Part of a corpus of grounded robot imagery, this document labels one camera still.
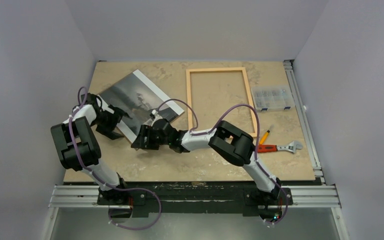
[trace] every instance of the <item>beige work surface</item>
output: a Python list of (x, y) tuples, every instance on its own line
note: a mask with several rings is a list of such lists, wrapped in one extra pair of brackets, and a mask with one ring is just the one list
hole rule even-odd
[[(169, 97), (186, 101), (186, 69), (229, 67), (245, 67), (251, 88), (288, 84), (282, 62), (98, 62), (89, 92), (99, 94), (127, 74), (139, 69)], [(210, 81), (206, 87), (213, 88), (215, 95), (229, 94), (235, 98), (237, 94), (236, 92), (219, 92), (218, 87), (212, 85)], [(197, 91), (198, 89), (193, 89), (192, 97), (196, 96)], [(243, 96), (244, 93), (239, 90), (239, 94)], [(211, 111), (212, 108), (227, 110), (232, 106), (232, 102), (211, 102), (211, 96), (206, 96), (206, 98), (208, 102), (200, 104), (207, 106), (197, 106), (201, 109), (199, 114), (211, 115), (214, 113)], [(187, 108), (181, 103), (179, 105), (185, 112), (174, 120), (172, 125), (177, 129), (186, 130), (188, 128)], [(208, 112), (202, 112), (203, 108), (207, 108)], [(250, 119), (246, 109), (232, 111), (230, 118), (234, 118), (242, 112), (247, 113), (244, 117)], [(296, 109), (260, 112), (258, 117), (261, 133), (274, 124), (274, 129), (267, 138), (266, 144), (285, 145), (293, 140), (298, 140), (304, 146), (295, 154), (286, 151), (259, 153), (270, 171), (284, 181), (314, 180), (309, 152)], [(211, 126), (213, 123), (201, 124)], [(228, 163), (211, 148), (181, 154), (172, 151), (168, 146), (162, 146), (156, 151), (141, 149), (136, 151), (130, 148), (130, 143), (124, 138), (110, 140), (95, 131), (94, 134), (102, 151), (102, 159), (128, 182), (252, 180), (242, 167)], [(91, 182), (91, 178), (82, 172), (69, 169), (65, 173), (64, 181)]]

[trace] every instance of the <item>adjustable wrench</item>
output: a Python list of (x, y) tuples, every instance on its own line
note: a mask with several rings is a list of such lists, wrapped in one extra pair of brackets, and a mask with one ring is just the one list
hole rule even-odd
[(303, 145), (299, 141), (292, 141), (288, 145), (278, 146), (278, 145), (258, 145), (258, 153), (268, 153), (268, 152), (277, 152), (277, 151), (288, 151), (295, 153), (297, 149), (302, 149)]

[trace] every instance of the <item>tabletop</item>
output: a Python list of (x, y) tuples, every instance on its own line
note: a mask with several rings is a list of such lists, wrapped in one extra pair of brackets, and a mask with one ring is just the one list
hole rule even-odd
[[(229, 61), (229, 62), (180, 62), (180, 61), (150, 61), (150, 62), (97, 62), (93, 73), (89, 92), (99, 94), (111, 87), (126, 75), (139, 69), (145, 76), (154, 82), (170, 98), (186, 101), (186, 69), (203, 68), (233, 68), (245, 67), (249, 86), (276, 86), (288, 85), (288, 79), (282, 62), (274, 61)], [(247, 103), (245, 97), (237, 97), (236, 92), (218, 91), (220, 83), (208, 83), (206, 90), (194, 88), (193, 92), (205, 94), (206, 101), (192, 101), (193, 108), (200, 109), (199, 124), (210, 126), (211, 122), (202, 122), (201, 115), (218, 118), (220, 110), (226, 111), (232, 106), (232, 99), (239, 103)], [(208, 89), (213, 88), (213, 96)], [(219, 95), (229, 96), (222, 100)], [(185, 111), (172, 122), (178, 130), (188, 129), (187, 107), (180, 104)], [(243, 119), (249, 110), (237, 108), (232, 111), (226, 120)], [(273, 130), (264, 144), (286, 145), (297, 140), (303, 144), (303, 149), (295, 154), (286, 151), (259, 153), (260, 158), (269, 170), (282, 181), (314, 180), (315, 175), (309, 157), (309, 151), (303, 135), (303, 130), (295, 107), (287, 111), (259, 112), (260, 132), (264, 132), (274, 124)], [(251, 177), (242, 167), (234, 166), (225, 161), (213, 149), (199, 149), (189, 153), (176, 153), (167, 146), (159, 150), (135, 150), (125, 138), (110, 140), (97, 133), (93, 133), (101, 148), (102, 157), (110, 168), (117, 171), (127, 182), (142, 181), (249, 181)], [(91, 182), (92, 179), (82, 172), (68, 169), (64, 176), (65, 182)]]

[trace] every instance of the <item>wooden frame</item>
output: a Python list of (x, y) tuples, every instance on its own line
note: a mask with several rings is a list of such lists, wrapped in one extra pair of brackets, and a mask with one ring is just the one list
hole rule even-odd
[[(243, 83), (245, 84), (246, 97), (248, 99), (248, 104), (254, 108), (253, 98), (251, 96), (250, 84), (248, 82), (247, 70), (245, 67), (218, 67), (218, 68), (196, 68), (196, 69), (186, 69), (186, 95), (187, 95), (187, 104), (192, 108), (192, 90), (191, 90), (191, 74), (200, 74), (200, 73), (233, 73), (233, 72), (242, 72)], [(249, 132), (248, 134), (251, 137), (257, 137), (257, 119), (254, 115), (254, 112), (250, 109), (252, 118), (252, 125), (254, 132)], [(194, 126), (192, 111), (187, 109), (187, 125), (191, 129)]]

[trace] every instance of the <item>purple cable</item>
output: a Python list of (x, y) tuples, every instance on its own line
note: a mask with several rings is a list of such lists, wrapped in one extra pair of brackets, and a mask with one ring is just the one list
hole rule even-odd
[[(82, 90), (86, 90), (86, 87), (82, 86), (78, 92), (77, 92), (77, 100), (80, 102), (80, 92)], [(120, 227), (122, 229), (127, 229), (127, 230), (134, 230), (134, 231), (137, 231), (137, 230), (144, 230), (144, 229), (148, 229), (150, 227), (152, 227), (161, 217), (161, 212), (162, 212), (162, 207), (161, 207), (161, 200), (160, 198), (158, 198), (158, 196), (155, 194), (155, 192), (149, 190), (149, 189), (146, 189), (146, 188), (140, 188), (140, 187), (134, 187), (134, 188), (127, 188), (127, 189), (122, 189), (122, 188), (118, 188), (116, 186), (112, 186), (112, 185), (107, 185), (105, 181), (103, 181), (102, 179), (100, 179), (97, 175), (94, 174), (94, 172), (92, 171), (92, 169), (90, 169), (89, 167), (85, 166), (85, 163), (83, 162), (83, 159), (82, 159), (82, 156), (80, 155), (80, 152), (79, 152), (79, 148), (77, 146), (77, 143), (76, 143), (76, 138), (74, 136), (74, 133), (73, 133), (73, 117), (76, 115), (76, 113), (81, 109), (83, 108), (83, 106), (85, 105), (86, 103), (86, 97), (88, 95), (88, 91), (86, 91), (85, 95), (84, 95), (84, 98), (83, 98), (83, 101), (81, 102), (80, 106), (77, 107), (73, 113), (72, 113), (72, 116), (68, 119), (68, 131), (70, 133), (70, 137), (71, 137), (71, 142), (73, 143), (73, 146), (74, 146), (74, 151), (75, 151), (75, 154), (77, 155), (77, 158), (78, 158), (78, 162), (80, 163), (80, 166), (83, 168), (83, 169), (86, 169), (87, 171), (91, 172), (92, 173), (92, 176), (98, 180), (98, 182), (100, 182), (101, 184), (103, 185), (106, 185), (108, 187), (110, 187), (111, 189), (114, 189), (114, 190), (117, 190), (117, 191), (120, 191), (120, 192), (127, 192), (127, 191), (145, 191), (145, 192), (148, 192), (150, 194), (152, 194), (157, 202), (158, 202), (158, 205), (159, 205), (159, 210), (158, 210), (158, 215), (156, 216), (156, 218), (154, 219), (154, 221), (152, 221), (150, 224), (146, 225), (146, 226), (142, 226), (142, 227), (129, 227), (129, 226), (123, 226), (123, 225), (120, 225), (118, 223), (114, 223), (111, 219), (111, 216), (110, 216), (110, 222), (112, 224), (114, 224), (115, 226), (117, 227)]]
[(211, 133), (212, 131), (214, 131), (214, 129), (216, 129), (217, 125), (219, 125), (219, 123), (226, 117), (227, 114), (229, 114), (233, 109), (235, 108), (238, 108), (238, 107), (247, 107), (247, 108), (250, 108), (252, 110), (252, 112), (254, 113), (255, 115), (255, 118), (256, 118), (256, 121), (257, 121), (257, 138), (256, 138), (256, 143), (255, 143), (255, 150), (254, 150), (254, 158), (255, 158), (255, 162), (258, 166), (258, 168), (264, 173), (264, 175), (266, 175), (272, 183), (274, 183), (274, 185), (276, 187), (278, 187), (286, 201), (285, 201), (285, 211), (284, 211), (284, 214), (282, 214), (282, 216), (276, 221), (276, 222), (273, 222), (273, 224), (278, 224), (283, 218), (284, 216), (286, 215), (287, 211), (288, 211), (288, 204), (289, 204), (289, 201), (288, 201), (288, 196), (285, 192), (285, 190), (282, 189), (282, 187), (275, 181), (273, 180), (273, 178), (270, 177), (269, 173), (267, 173), (264, 168), (259, 164), (259, 162), (257, 161), (258, 159), (258, 140), (260, 139), (260, 120), (259, 120), (259, 117), (258, 117), (258, 114), (257, 114), (257, 111), (255, 108), (253, 108), (252, 106), (248, 105), (248, 104), (244, 104), (244, 103), (241, 103), (241, 104), (237, 104), (237, 105), (234, 105), (232, 106), (231, 108), (229, 108), (219, 119), (218, 121), (215, 123), (215, 125), (212, 127), (212, 129), (209, 131), (209, 133)]
[(190, 109), (190, 111), (192, 112), (193, 116), (195, 117), (196, 126), (195, 126), (195, 127), (192, 127), (192, 128), (189, 130), (189, 133), (191, 133), (192, 130), (197, 129), (197, 128), (198, 128), (198, 117), (197, 117), (197, 115), (195, 114), (195, 111), (192, 109), (192, 107), (189, 106), (189, 105), (188, 105), (186, 102), (184, 102), (183, 100), (180, 100), (180, 99), (177, 99), (177, 98), (170, 98), (170, 99), (167, 99), (167, 100), (163, 101), (163, 102), (156, 108), (156, 110), (159, 111), (160, 108), (161, 108), (164, 104), (166, 104), (167, 102), (170, 102), (170, 101), (177, 101), (177, 102), (180, 102), (180, 103), (186, 105), (186, 107), (187, 107), (188, 109)]

